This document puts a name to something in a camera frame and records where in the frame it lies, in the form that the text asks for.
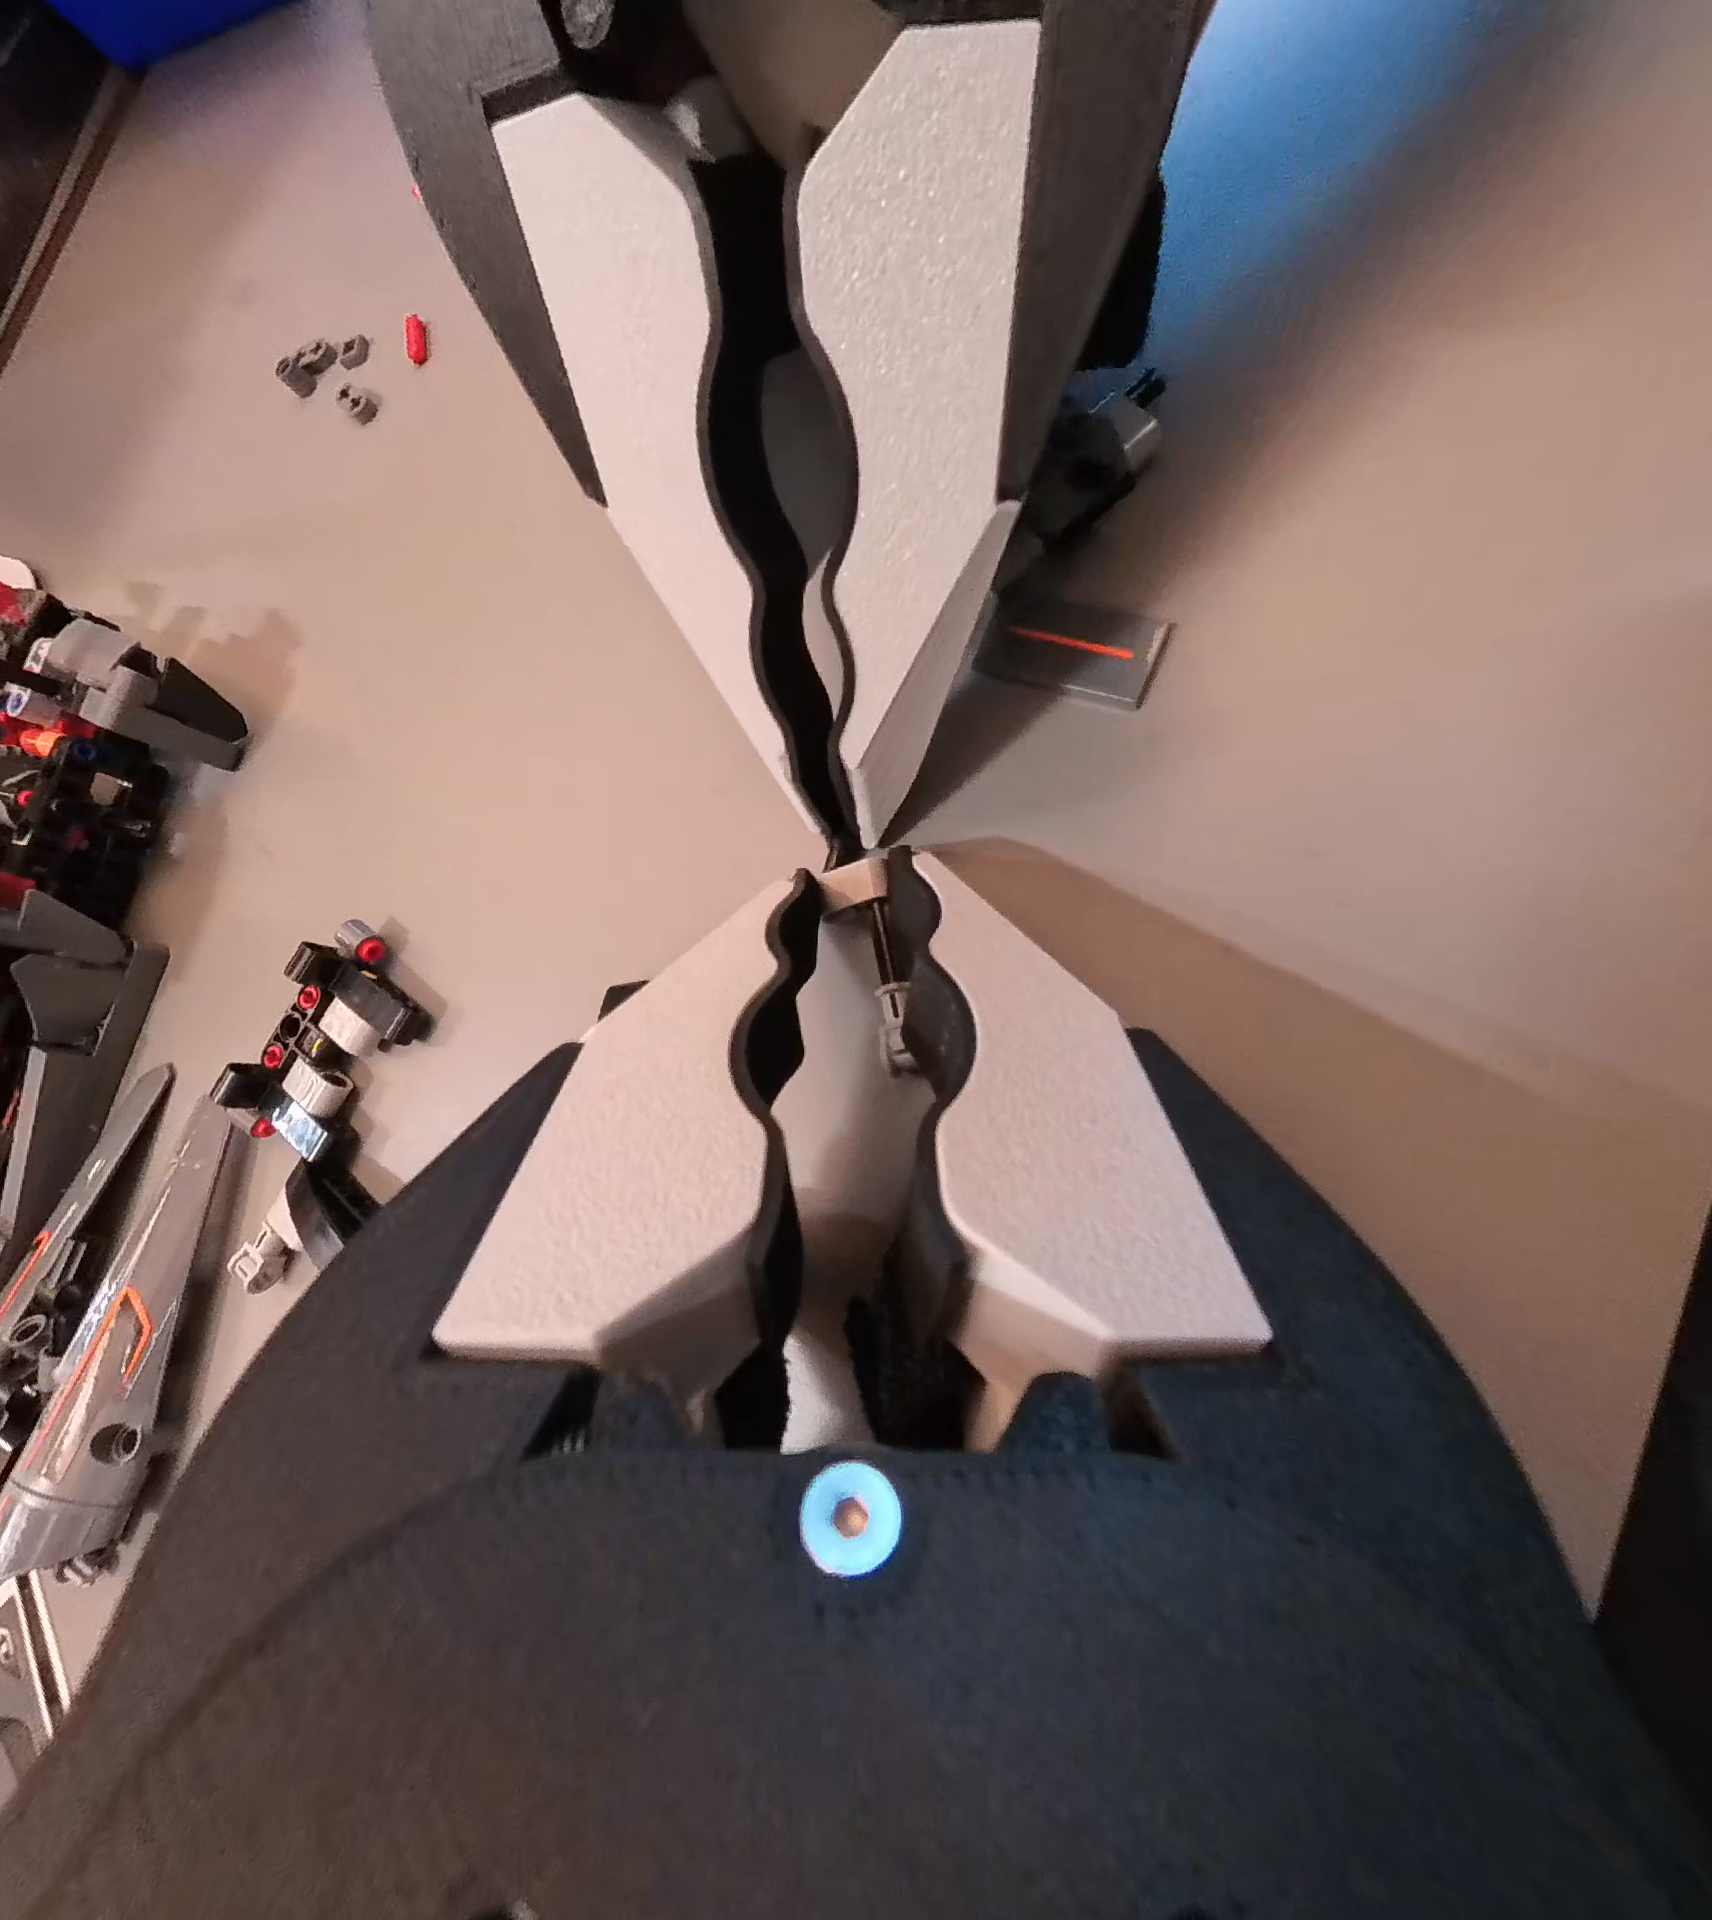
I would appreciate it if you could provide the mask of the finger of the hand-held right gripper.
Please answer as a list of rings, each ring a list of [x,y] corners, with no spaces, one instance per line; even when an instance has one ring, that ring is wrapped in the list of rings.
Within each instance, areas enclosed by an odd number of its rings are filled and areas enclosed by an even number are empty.
[[[866,845],[917,778],[1019,512],[999,472],[1035,49],[1035,17],[900,29],[802,172],[802,312],[856,441],[825,607]]]
[[[803,552],[761,424],[794,347],[784,172],[701,159],[667,112],[558,95],[492,122],[604,512],[759,758],[844,835]]]

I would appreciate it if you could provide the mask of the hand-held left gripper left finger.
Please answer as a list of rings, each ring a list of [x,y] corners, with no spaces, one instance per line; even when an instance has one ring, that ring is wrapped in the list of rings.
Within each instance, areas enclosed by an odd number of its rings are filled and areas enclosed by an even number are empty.
[[[654,1381],[732,1450],[784,1440],[802,1222],[773,1105],[816,957],[817,878],[796,873],[587,1029],[445,1352]]]

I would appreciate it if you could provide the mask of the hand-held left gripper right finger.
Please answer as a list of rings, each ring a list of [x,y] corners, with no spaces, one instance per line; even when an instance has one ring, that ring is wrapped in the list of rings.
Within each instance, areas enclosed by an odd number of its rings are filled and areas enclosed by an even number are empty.
[[[1041,1378],[1249,1359],[1271,1322],[1124,1016],[929,853],[890,855],[923,1121],[898,1253],[912,1340],[957,1356],[969,1450]]]

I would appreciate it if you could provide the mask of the black axle white connector subassembly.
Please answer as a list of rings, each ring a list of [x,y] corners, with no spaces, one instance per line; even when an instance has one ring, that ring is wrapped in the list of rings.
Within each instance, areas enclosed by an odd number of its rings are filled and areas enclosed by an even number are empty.
[[[890,1078],[927,1081],[912,1039],[912,982],[927,948],[917,881],[907,853],[873,853],[817,878],[821,921],[846,921],[867,931],[876,972],[876,1049]]]

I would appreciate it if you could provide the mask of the grey blue lego block subassembly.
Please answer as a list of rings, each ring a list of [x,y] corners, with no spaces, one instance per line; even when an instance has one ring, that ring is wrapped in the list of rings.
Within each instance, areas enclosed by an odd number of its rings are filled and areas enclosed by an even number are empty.
[[[1116,512],[1162,449],[1164,378],[1144,370],[1093,407],[1063,406],[1022,502],[999,587],[1019,584],[1044,558],[1083,542]]]

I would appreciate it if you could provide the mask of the small light grey lego connector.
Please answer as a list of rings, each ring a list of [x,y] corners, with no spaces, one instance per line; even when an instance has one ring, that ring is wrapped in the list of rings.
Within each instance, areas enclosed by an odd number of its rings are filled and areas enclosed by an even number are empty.
[[[290,1199],[278,1193],[257,1230],[235,1246],[224,1261],[224,1273],[244,1285],[244,1291],[265,1291],[290,1273],[297,1253],[302,1230]]]

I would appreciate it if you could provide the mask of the clear orange-striped lego panel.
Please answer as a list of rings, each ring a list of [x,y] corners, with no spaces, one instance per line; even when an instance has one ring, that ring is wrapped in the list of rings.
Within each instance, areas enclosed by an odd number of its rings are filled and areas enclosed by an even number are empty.
[[[973,669],[1003,688],[1141,712],[1171,636],[1175,624],[1162,614],[1022,589],[989,612]]]

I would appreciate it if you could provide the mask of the grey black lego car model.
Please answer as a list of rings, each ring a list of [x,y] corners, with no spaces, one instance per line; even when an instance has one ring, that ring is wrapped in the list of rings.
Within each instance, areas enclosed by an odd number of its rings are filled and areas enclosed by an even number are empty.
[[[91,1158],[169,953],[124,934],[181,773],[244,712],[187,661],[0,580],[0,1285]]]

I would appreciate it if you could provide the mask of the blue plastic bin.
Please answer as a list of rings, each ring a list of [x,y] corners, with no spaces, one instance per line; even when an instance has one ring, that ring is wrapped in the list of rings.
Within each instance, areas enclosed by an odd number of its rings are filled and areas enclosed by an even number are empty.
[[[103,62],[150,68],[230,29],[230,3],[50,3]]]

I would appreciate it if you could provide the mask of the black white lego frame subassembly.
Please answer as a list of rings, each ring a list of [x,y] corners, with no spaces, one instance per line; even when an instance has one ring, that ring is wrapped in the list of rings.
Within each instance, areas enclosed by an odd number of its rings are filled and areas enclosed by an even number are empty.
[[[215,1105],[253,1141],[282,1141],[297,1161],[290,1199],[302,1253],[324,1271],[361,1235],[379,1202],[359,1178],[359,1066],[431,1035],[431,1016],[394,977],[389,941],[347,921],[328,944],[297,944],[286,977],[292,1000],[257,1060],[215,1081]]]

